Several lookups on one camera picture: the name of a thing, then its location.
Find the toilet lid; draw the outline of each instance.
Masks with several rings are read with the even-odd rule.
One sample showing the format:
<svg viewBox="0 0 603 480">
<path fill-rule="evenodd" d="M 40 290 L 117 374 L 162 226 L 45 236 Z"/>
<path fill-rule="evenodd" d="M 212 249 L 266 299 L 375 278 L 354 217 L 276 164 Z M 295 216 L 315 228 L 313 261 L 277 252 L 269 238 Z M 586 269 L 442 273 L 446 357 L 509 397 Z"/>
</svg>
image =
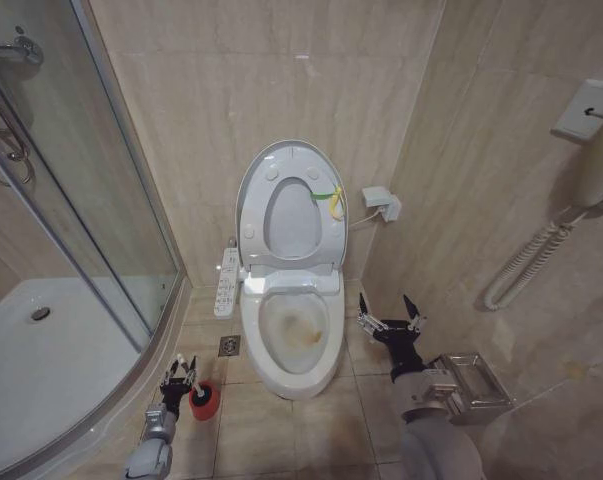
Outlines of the toilet lid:
<svg viewBox="0 0 603 480">
<path fill-rule="evenodd" d="M 342 187 L 332 163 L 316 147 L 297 140 L 263 150 L 248 168 L 237 199 L 237 240 L 243 266 L 308 269 L 340 267 L 347 241 L 347 204 L 336 207 L 312 194 Z"/>
</svg>

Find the white coiled cable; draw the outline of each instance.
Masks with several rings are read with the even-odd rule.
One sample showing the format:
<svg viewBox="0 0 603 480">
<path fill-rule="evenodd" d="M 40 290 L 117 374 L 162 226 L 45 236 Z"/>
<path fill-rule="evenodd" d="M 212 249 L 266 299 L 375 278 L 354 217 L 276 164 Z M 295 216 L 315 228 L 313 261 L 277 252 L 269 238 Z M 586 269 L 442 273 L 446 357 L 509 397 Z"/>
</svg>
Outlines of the white coiled cable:
<svg viewBox="0 0 603 480">
<path fill-rule="evenodd" d="M 548 259 L 559 249 L 561 244 L 565 242 L 574 227 L 579 221 L 585 217 L 586 212 L 581 213 L 571 222 L 562 223 L 557 227 L 554 222 L 541 229 L 532 238 L 532 240 L 501 270 L 499 275 L 494 279 L 490 286 L 486 289 L 483 296 L 483 305 L 492 311 L 507 307 L 512 300 L 526 287 L 537 273 L 548 262 Z M 501 290 L 503 285 L 510 280 L 514 274 L 520 269 L 521 265 L 528 265 L 498 299 L 495 299 L 497 292 Z"/>
</svg>

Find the wall outlet cover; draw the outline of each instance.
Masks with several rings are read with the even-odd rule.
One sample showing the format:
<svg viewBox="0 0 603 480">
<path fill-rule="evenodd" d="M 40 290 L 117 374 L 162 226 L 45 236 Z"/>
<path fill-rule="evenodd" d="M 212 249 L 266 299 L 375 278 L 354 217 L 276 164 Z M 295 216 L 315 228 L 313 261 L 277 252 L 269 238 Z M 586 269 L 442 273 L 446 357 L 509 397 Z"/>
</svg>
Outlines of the wall outlet cover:
<svg viewBox="0 0 603 480">
<path fill-rule="evenodd" d="M 586 80 L 552 129 L 552 133 L 576 140 L 589 141 L 603 125 L 603 81 Z"/>
</svg>

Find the shower drain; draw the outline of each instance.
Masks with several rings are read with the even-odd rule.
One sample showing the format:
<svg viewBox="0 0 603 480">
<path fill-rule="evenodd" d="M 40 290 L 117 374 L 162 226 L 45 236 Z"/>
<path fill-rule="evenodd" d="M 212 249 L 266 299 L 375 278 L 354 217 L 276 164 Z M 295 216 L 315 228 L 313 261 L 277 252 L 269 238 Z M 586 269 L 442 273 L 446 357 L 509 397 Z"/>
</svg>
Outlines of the shower drain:
<svg viewBox="0 0 603 480">
<path fill-rule="evenodd" d="M 30 318 L 35 322 L 43 320 L 45 317 L 50 315 L 50 309 L 48 307 L 37 308 L 30 314 Z"/>
<path fill-rule="evenodd" d="M 219 356 L 235 357 L 239 354 L 240 346 L 241 335 L 229 335 L 227 337 L 221 337 L 221 341 L 219 342 Z"/>
</svg>

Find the toilet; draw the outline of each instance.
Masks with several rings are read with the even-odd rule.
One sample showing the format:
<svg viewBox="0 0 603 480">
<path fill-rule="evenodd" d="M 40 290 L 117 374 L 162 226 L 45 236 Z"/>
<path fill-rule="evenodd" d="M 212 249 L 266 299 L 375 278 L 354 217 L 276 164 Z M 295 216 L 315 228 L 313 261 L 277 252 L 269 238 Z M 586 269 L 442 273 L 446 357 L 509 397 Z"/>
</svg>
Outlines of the toilet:
<svg viewBox="0 0 603 480">
<path fill-rule="evenodd" d="M 317 395 L 336 371 L 347 202 L 344 194 L 329 194 L 342 185 L 316 147 L 286 140 L 257 155 L 239 189 L 245 343 L 266 387 L 283 398 Z"/>
</svg>

